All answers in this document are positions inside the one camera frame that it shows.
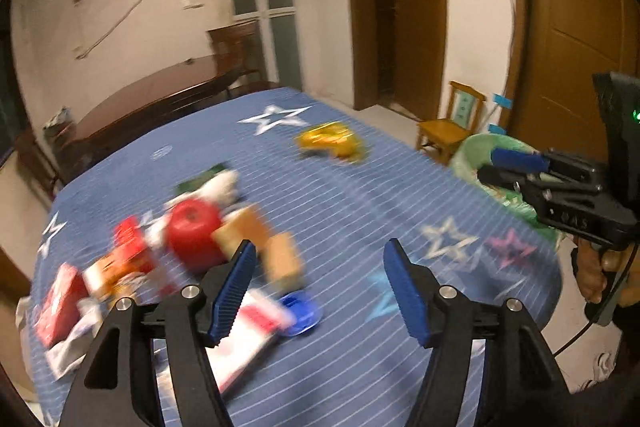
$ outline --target green basket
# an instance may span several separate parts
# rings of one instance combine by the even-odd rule
[[[527,221],[536,231],[556,244],[559,239],[559,232],[546,225],[542,225],[536,218],[536,211],[529,203],[522,201],[522,195],[513,190],[504,188],[486,187],[478,181],[478,169],[491,163],[491,151],[496,147],[510,149],[521,152],[535,152],[530,145],[511,136],[502,134],[474,134],[462,142],[458,151],[451,159],[449,167],[453,169],[458,178],[482,188],[487,194],[497,201],[500,201],[508,211],[512,212],[520,219]]]

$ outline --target blue bedsheet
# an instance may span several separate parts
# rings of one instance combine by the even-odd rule
[[[269,106],[299,112],[272,114]],[[342,120],[369,147],[361,164],[301,158],[296,118]],[[256,134],[258,129],[267,129]],[[472,299],[521,299],[544,326],[561,289],[556,252],[482,190],[363,123],[290,89],[258,92],[146,134],[65,187],[56,198],[36,262],[32,297],[44,301],[61,263],[85,269],[112,247],[113,227],[130,215],[161,214],[178,182],[218,162],[240,172],[239,188],[272,227],[294,234],[308,291],[324,317],[311,334],[281,341],[228,401],[236,427],[400,427],[417,395],[430,352],[408,336],[382,268],[383,245],[397,237],[410,258]],[[172,277],[188,277],[173,260]],[[270,288],[260,274],[254,286]],[[34,381],[56,421],[72,377],[54,381],[31,322]],[[471,426],[482,375],[474,346],[459,425]],[[166,397],[163,413],[178,426]]]

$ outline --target white and red package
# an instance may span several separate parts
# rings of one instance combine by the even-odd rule
[[[229,336],[206,350],[220,393],[231,386],[276,333],[295,321],[291,312],[260,290],[245,293]]]
[[[76,322],[80,320],[78,301],[88,296],[78,269],[63,263],[58,269],[35,325],[46,349],[66,339]]]

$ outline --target red apple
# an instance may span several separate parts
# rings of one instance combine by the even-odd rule
[[[191,198],[176,204],[166,226],[166,240],[176,256],[192,273],[226,263],[211,237],[222,224],[220,211],[212,204]]]

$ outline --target chair seat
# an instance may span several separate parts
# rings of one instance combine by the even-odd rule
[[[418,126],[420,126],[422,134],[424,134],[429,141],[439,145],[456,144],[471,136],[471,131],[444,118],[441,120],[420,122]]]

